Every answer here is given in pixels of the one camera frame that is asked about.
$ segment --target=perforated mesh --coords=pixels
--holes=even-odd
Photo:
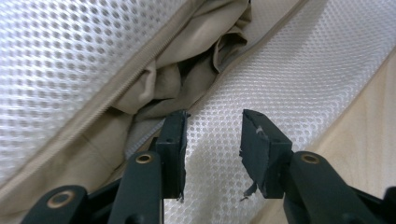
[[[238,156],[242,110],[266,114],[294,150],[303,150],[342,113],[395,45],[396,1],[308,2],[194,109],[185,200],[166,202],[165,223],[251,220],[264,199],[257,192],[239,202],[252,183]]]
[[[186,1],[1,1],[0,186]]]

